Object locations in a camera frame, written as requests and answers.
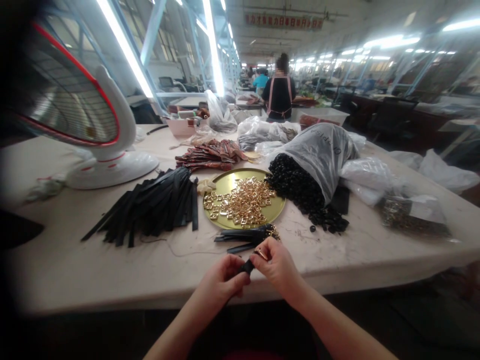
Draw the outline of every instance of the chair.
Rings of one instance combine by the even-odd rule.
[[[372,140],[377,141],[380,134],[391,137],[408,137],[405,128],[410,122],[409,115],[417,106],[418,101],[406,100],[398,97],[386,97],[368,122],[368,129],[376,132]]]

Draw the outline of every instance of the ceiling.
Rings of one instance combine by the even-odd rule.
[[[470,6],[475,0],[225,0],[225,2],[240,60],[249,64],[271,64],[282,52],[290,56],[311,56],[361,46],[371,39],[424,32],[425,29],[434,26],[439,19],[441,22],[447,21],[453,14]],[[315,16],[324,18],[324,22],[320,31],[258,27],[245,23],[245,14],[248,12],[273,16]]]

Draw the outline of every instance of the round tray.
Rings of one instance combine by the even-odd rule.
[[[213,182],[216,184],[216,189],[213,191],[219,195],[228,194],[237,187],[237,182],[235,181],[236,179],[247,179],[247,178],[256,177],[257,180],[261,181],[265,179],[266,174],[267,174],[267,171],[256,169],[256,168],[245,167],[245,168],[233,169],[233,170],[224,172],[223,174],[213,179]],[[284,209],[286,200],[284,198],[276,196],[276,197],[270,198],[270,201],[271,201],[271,205],[265,206],[261,210],[262,214],[266,218],[265,224],[271,223],[280,215],[280,213]],[[216,200],[214,201],[215,205],[220,205],[220,203],[221,201],[216,201]],[[204,211],[206,216],[212,223],[214,223],[215,225],[223,229],[242,229],[241,224],[235,225],[233,220],[227,219],[226,216],[219,216],[217,220],[212,220],[210,219],[210,210],[205,209]]]

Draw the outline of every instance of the worker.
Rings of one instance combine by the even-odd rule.
[[[265,73],[267,72],[267,69],[261,68],[261,69],[258,69],[257,72],[258,72],[258,76],[253,81],[253,86],[256,88],[255,92],[261,96],[264,92],[265,85],[267,84],[269,77],[265,75]]]
[[[377,340],[307,284],[281,242],[268,237],[257,249],[271,261],[256,254],[250,256],[250,261],[286,302],[307,319],[333,359],[396,359]],[[144,360],[186,359],[199,334],[231,297],[241,297],[244,286],[250,284],[250,276],[246,272],[238,273],[244,263],[240,257],[228,254],[214,264]],[[252,323],[251,326],[262,326],[263,320],[265,319],[259,318],[259,323]],[[248,359],[260,359],[260,356],[259,353],[252,354]]]
[[[261,98],[266,102],[268,121],[284,123],[292,117],[292,100],[295,99],[295,82],[288,76],[289,57],[282,53],[276,60],[275,75],[265,84]]]

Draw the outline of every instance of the factory floor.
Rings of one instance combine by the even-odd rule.
[[[462,299],[465,278],[449,270],[394,288],[327,296],[399,359],[480,358],[480,291]],[[47,359],[142,359],[175,310],[60,315],[31,322]],[[310,325],[284,301],[225,308],[190,359],[250,349],[282,359],[331,359]]]

